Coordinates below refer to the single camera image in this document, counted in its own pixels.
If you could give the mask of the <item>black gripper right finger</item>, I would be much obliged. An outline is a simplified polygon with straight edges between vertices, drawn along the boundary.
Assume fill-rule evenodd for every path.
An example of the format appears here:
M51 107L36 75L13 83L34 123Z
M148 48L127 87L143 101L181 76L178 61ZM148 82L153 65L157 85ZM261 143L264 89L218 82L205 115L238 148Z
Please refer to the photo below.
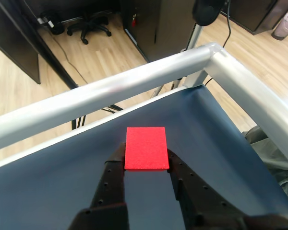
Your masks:
M168 149L175 198L187 230L246 230L246 216Z

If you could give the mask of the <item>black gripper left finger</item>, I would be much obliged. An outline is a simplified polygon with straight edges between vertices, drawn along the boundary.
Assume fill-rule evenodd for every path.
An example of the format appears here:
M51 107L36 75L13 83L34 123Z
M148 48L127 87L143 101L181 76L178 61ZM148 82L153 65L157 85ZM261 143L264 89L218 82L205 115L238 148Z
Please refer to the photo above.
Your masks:
M73 219L70 230L128 230L124 195L125 143L106 160L104 171L88 208Z

